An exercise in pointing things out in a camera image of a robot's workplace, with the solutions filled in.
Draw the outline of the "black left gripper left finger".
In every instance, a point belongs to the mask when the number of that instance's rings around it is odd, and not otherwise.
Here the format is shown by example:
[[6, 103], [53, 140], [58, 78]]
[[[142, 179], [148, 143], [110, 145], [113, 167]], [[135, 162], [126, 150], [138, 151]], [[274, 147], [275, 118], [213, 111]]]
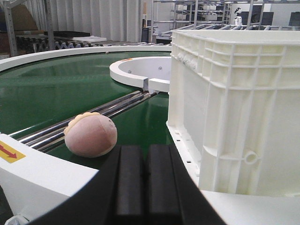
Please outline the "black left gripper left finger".
[[140, 225], [144, 216], [143, 157], [134, 145], [117, 145], [101, 168], [103, 225]]

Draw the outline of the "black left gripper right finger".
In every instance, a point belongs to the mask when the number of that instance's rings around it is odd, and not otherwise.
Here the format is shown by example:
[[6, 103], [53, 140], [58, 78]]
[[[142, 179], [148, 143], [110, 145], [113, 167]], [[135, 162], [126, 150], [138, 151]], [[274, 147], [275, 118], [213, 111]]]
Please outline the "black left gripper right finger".
[[146, 165], [150, 224], [225, 224], [190, 178], [174, 144], [151, 145]]

